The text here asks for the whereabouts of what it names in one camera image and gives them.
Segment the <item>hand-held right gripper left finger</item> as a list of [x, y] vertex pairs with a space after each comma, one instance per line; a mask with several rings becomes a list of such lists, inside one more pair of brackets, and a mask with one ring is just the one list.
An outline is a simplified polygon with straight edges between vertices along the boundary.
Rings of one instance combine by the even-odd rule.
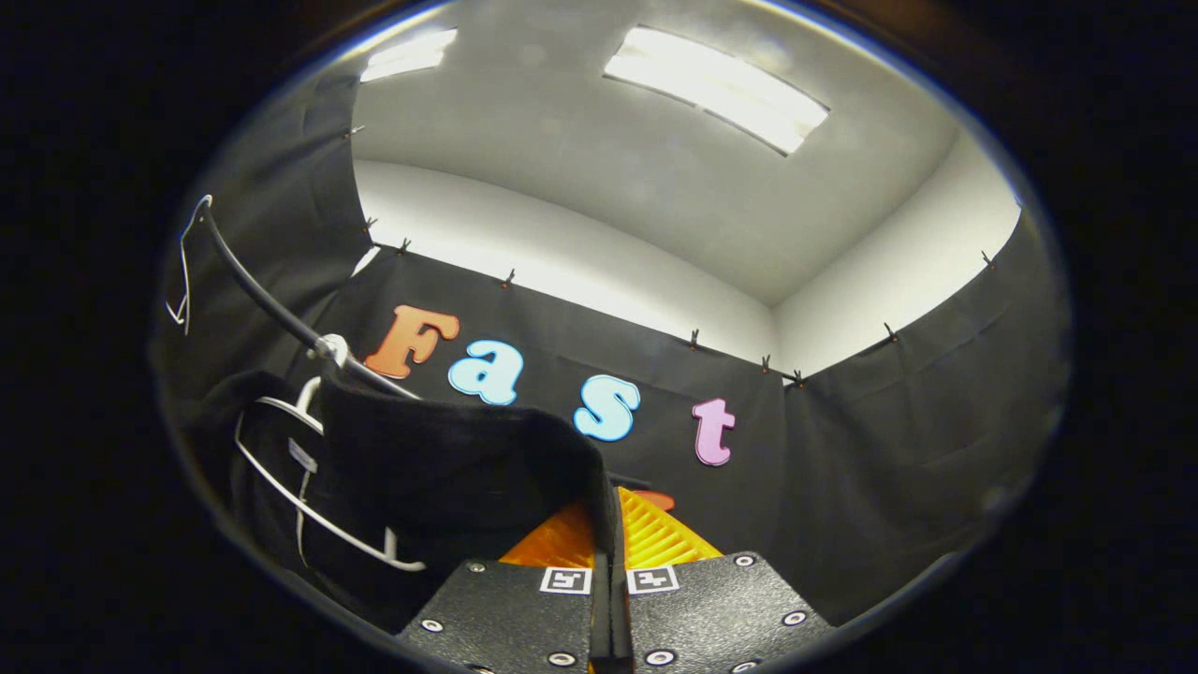
[[397, 634], [480, 673], [599, 673], [611, 657], [605, 555], [570, 504], [497, 559], [470, 558]]

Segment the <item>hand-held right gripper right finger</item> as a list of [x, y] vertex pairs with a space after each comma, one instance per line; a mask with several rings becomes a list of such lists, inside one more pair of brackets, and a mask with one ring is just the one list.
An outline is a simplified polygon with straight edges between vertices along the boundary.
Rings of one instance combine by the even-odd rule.
[[743, 673], [835, 631], [766, 555], [720, 553], [642, 494], [617, 494], [634, 673]]

